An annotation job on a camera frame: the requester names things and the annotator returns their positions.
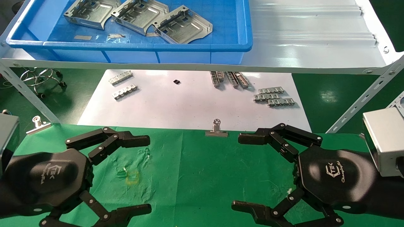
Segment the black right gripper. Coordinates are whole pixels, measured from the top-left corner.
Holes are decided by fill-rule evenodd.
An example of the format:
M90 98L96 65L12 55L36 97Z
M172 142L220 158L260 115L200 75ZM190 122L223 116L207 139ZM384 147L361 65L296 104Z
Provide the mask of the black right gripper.
M308 147L299 154L289 141ZM340 227L335 210L368 212L374 206L372 190L379 176L371 155L348 149L320 148L322 137L285 123L238 135L240 144L269 144L290 163L298 162L299 186L275 208L234 200L232 210L249 213L254 222L270 227ZM292 224L284 215L304 200L324 218Z

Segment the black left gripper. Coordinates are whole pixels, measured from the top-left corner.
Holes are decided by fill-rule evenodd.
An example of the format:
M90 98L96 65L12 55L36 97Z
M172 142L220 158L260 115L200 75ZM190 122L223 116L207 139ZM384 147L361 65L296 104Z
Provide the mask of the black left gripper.
M4 167L5 210L52 210L40 227L76 227L62 222L60 210L72 210L84 202L98 217L93 227L127 227L135 216L152 212L150 204L117 208L108 212L90 193L92 165L104 161L118 148L147 147L148 135L109 127L96 129L65 141L69 148L60 153L39 152L13 155ZM97 145L88 158L80 152Z

